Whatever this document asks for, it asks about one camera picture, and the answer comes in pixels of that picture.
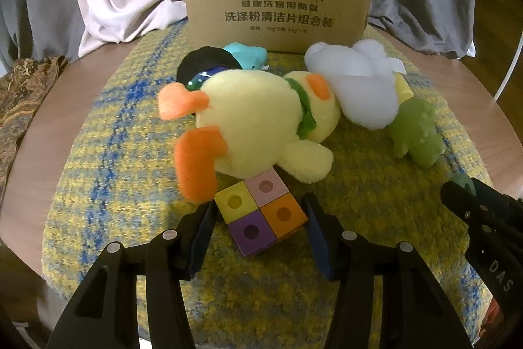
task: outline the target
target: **orange block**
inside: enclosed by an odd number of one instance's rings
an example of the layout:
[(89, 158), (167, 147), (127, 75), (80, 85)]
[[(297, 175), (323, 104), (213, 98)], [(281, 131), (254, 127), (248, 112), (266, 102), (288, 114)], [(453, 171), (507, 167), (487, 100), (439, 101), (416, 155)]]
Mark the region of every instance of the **orange block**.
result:
[(278, 238), (291, 234), (308, 220), (289, 192), (264, 205), (260, 210)]

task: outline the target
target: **brown paisley cloth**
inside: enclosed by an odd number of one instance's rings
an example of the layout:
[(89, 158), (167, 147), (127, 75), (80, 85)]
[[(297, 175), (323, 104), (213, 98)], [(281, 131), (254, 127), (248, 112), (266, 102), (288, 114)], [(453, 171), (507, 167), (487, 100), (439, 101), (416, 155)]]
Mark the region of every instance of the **brown paisley cloth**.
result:
[(0, 209), (19, 143), (68, 63), (63, 56), (16, 60), (12, 72), (0, 77)]

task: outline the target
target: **green plush toy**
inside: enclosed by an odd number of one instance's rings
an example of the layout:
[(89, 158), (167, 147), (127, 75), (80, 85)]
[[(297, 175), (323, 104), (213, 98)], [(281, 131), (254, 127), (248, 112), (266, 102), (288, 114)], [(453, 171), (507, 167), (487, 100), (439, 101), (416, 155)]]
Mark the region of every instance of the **green plush toy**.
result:
[(445, 152), (445, 144), (434, 125), (435, 107), (416, 96), (399, 106), (394, 121), (386, 132), (394, 141), (394, 157), (409, 153), (412, 161), (423, 169), (431, 167)]

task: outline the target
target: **yellow block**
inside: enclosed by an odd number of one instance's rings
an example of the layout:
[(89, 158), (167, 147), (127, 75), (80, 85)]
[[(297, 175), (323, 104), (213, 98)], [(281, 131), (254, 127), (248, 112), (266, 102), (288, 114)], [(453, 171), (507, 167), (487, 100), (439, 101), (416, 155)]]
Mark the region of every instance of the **yellow block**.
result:
[(396, 95), (399, 105), (414, 96), (409, 85), (401, 73), (394, 73), (396, 75)]
[(216, 193), (214, 200), (226, 223), (234, 222), (258, 209), (244, 182), (238, 182)]

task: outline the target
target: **purple block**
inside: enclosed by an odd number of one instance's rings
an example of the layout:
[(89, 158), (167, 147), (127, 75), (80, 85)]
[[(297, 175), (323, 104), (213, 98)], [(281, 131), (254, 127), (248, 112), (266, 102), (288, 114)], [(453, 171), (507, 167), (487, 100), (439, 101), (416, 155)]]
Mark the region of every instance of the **purple block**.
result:
[(273, 230), (260, 210), (255, 210), (227, 226), (244, 256), (266, 249), (276, 241)]
[(244, 182), (258, 207), (263, 207), (289, 192), (289, 189), (272, 168), (251, 179), (245, 179)]

